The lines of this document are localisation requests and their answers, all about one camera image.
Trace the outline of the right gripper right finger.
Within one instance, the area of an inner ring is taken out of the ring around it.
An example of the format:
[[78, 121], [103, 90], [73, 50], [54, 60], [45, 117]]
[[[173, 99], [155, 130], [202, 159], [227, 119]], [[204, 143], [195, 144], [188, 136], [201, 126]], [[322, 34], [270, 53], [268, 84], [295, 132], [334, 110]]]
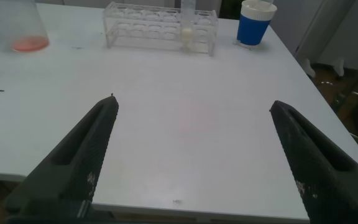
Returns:
[[294, 107], [270, 109], [311, 223], [358, 223], [358, 163]]

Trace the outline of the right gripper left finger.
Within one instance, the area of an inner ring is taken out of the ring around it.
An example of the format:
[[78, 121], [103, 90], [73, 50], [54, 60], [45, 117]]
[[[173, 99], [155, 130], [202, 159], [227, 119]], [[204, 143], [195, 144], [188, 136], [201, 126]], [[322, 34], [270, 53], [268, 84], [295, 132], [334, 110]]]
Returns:
[[112, 95], [97, 102], [12, 191], [6, 211], [17, 217], [85, 217], [118, 110]]

